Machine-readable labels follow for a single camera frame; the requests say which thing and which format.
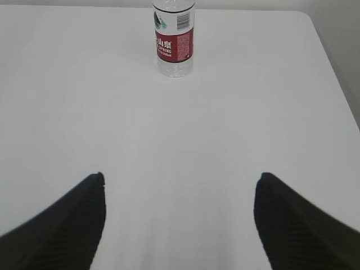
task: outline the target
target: white table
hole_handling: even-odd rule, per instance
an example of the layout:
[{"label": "white table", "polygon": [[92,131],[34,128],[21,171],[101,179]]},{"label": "white table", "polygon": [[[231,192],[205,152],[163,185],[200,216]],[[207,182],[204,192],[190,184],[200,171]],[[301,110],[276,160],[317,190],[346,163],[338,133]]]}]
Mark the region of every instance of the white table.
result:
[{"label": "white table", "polygon": [[92,269],[270,269],[272,172],[360,230],[360,134],[310,18],[196,11],[194,71],[156,69],[151,9],[0,6],[0,234],[97,171]]}]

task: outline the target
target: plastic bottle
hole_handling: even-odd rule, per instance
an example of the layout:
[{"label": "plastic bottle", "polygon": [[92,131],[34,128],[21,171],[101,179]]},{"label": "plastic bottle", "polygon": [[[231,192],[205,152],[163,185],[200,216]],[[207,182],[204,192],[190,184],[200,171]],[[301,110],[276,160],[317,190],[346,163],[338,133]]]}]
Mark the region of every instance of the plastic bottle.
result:
[{"label": "plastic bottle", "polygon": [[153,0],[159,70],[182,77],[192,70],[195,0]]}]

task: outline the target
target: green logo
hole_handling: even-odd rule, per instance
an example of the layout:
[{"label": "green logo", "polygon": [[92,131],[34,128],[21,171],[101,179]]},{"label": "green logo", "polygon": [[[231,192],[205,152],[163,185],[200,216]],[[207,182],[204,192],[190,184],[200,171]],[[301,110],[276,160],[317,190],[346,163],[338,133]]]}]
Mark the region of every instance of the green logo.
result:
[{"label": "green logo", "polygon": [[155,27],[157,29],[167,28],[167,24],[165,23],[165,21],[163,21],[162,18],[156,14],[156,12],[154,12],[154,21],[155,21]]}]

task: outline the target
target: bottle label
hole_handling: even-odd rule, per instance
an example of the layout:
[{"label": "bottle label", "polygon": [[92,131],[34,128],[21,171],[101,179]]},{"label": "bottle label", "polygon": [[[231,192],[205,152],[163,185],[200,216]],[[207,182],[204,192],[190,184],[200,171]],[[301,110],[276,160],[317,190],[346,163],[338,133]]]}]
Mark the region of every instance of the bottle label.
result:
[{"label": "bottle label", "polygon": [[166,62],[188,60],[194,52],[195,5],[180,12],[154,6],[157,55]]}]

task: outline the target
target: barcode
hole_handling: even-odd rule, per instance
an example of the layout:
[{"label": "barcode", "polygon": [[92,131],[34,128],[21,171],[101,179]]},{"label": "barcode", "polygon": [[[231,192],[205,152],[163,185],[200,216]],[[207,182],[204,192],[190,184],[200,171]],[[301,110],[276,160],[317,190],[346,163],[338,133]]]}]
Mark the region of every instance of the barcode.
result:
[{"label": "barcode", "polygon": [[178,31],[190,27],[190,12],[178,16]]}]

